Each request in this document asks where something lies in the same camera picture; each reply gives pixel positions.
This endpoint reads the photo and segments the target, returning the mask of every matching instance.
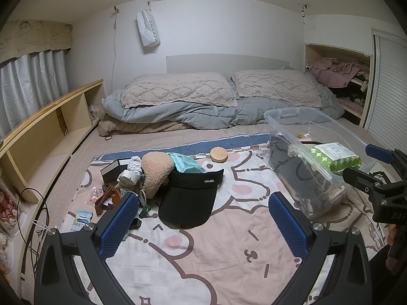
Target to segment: headboard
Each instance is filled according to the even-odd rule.
[[[233,54],[191,54],[167,56],[167,73],[219,72],[226,79],[241,70],[279,70],[286,60]]]

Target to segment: black visor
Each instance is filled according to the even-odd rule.
[[[204,224],[212,213],[216,190],[223,170],[208,173],[180,173],[173,170],[162,189],[158,216],[161,220],[185,227]]]

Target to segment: gray comforter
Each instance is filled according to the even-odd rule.
[[[333,119],[342,116],[344,110],[333,93],[316,81],[315,86],[321,97],[321,110]],[[117,90],[102,100],[103,108],[110,116],[128,123],[180,121],[200,130],[267,123],[263,117],[267,110],[294,106],[289,102],[264,97],[245,97],[237,100],[237,107],[229,108],[189,102],[173,102],[158,106],[123,109],[121,105],[123,91],[124,89]]]

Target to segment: gray curtain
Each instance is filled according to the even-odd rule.
[[[0,65],[0,139],[68,93],[64,50],[32,53]]]

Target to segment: white wall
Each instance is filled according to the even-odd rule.
[[[304,60],[302,17],[256,0],[150,0],[161,44],[144,48],[136,14],[149,0],[119,5],[113,90],[144,73],[166,73],[166,56],[242,54],[277,58],[301,69]],[[73,24],[66,56],[70,89],[104,78],[111,85],[113,8]]]
[[[305,17],[305,42],[327,44],[371,55],[372,27],[406,38],[400,25],[378,19],[350,15],[312,15]]]

